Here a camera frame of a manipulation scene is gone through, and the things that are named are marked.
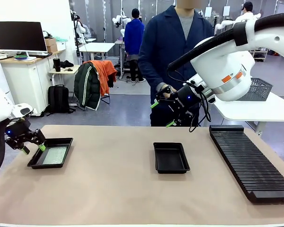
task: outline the orange jacket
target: orange jacket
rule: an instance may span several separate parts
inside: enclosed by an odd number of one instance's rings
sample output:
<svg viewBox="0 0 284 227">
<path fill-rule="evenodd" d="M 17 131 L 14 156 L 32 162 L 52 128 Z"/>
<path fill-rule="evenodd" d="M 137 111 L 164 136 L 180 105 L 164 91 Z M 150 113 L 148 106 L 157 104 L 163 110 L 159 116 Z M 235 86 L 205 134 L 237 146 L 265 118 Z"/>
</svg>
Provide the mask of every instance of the orange jacket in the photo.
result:
<svg viewBox="0 0 284 227">
<path fill-rule="evenodd" d="M 95 68 L 99 73 L 100 79 L 100 94 L 104 96 L 105 94 L 109 94 L 109 87 L 108 87 L 108 77 L 113 77 L 114 82 L 116 82 L 116 75 L 117 71 L 115 70 L 111 61 L 88 61 L 93 63 Z"/>
</svg>

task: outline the cardboard box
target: cardboard box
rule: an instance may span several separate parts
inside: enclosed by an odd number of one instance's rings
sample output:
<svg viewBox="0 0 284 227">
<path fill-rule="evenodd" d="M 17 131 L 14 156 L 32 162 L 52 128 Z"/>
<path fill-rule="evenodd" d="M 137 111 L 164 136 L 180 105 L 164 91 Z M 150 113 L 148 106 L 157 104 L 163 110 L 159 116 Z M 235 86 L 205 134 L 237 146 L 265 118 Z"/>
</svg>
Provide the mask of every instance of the cardboard box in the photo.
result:
<svg viewBox="0 0 284 227">
<path fill-rule="evenodd" d="M 47 46 L 46 48 L 47 48 L 47 52 L 49 52 L 49 53 L 54 53 L 54 52 L 58 51 L 56 44 L 52 45 L 52 46 Z"/>
<path fill-rule="evenodd" d="M 56 45 L 56 39 L 55 38 L 50 38 L 50 39 L 45 39 L 46 46 L 52 46 Z"/>
<path fill-rule="evenodd" d="M 66 43 L 65 42 L 57 42 L 58 51 L 66 50 Z"/>
</svg>

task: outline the backpack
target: backpack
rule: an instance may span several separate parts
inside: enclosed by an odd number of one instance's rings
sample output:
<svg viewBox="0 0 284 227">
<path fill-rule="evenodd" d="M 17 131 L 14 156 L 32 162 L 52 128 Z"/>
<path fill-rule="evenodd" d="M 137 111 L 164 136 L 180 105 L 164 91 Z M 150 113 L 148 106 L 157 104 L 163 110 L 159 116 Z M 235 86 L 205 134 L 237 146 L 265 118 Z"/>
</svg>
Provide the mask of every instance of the backpack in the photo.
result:
<svg viewBox="0 0 284 227">
<path fill-rule="evenodd" d="M 48 88 L 47 111 L 50 113 L 49 115 L 55 113 L 71 114 L 76 111 L 75 109 L 70 108 L 68 94 L 68 88 L 66 88 L 64 85 L 56 85 Z"/>
</svg>

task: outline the green jacket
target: green jacket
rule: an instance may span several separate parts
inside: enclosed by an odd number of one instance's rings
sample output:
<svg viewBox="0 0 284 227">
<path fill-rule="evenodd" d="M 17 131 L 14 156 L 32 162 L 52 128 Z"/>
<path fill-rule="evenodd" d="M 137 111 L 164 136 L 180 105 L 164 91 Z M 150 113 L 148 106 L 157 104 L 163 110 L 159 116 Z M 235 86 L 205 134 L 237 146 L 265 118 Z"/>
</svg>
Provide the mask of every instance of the green jacket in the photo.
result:
<svg viewBox="0 0 284 227">
<path fill-rule="evenodd" d="M 101 99 L 100 80 L 93 63 L 87 62 L 80 66 L 75 77 L 74 93 L 82 106 L 98 109 Z"/>
</svg>

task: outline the black cup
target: black cup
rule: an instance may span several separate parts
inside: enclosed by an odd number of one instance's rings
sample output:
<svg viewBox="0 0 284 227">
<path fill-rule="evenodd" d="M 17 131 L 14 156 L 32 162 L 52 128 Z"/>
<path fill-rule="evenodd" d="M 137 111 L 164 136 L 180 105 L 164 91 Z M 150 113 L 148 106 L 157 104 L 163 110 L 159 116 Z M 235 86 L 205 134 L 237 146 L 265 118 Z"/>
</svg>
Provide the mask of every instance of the black cup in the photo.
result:
<svg viewBox="0 0 284 227">
<path fill-rule="evenodd" d="M 61 63 L 59 58 L 53 59 L 53 67 L 55 68 L 56 72 L 61 72 Z"/>
</svg>

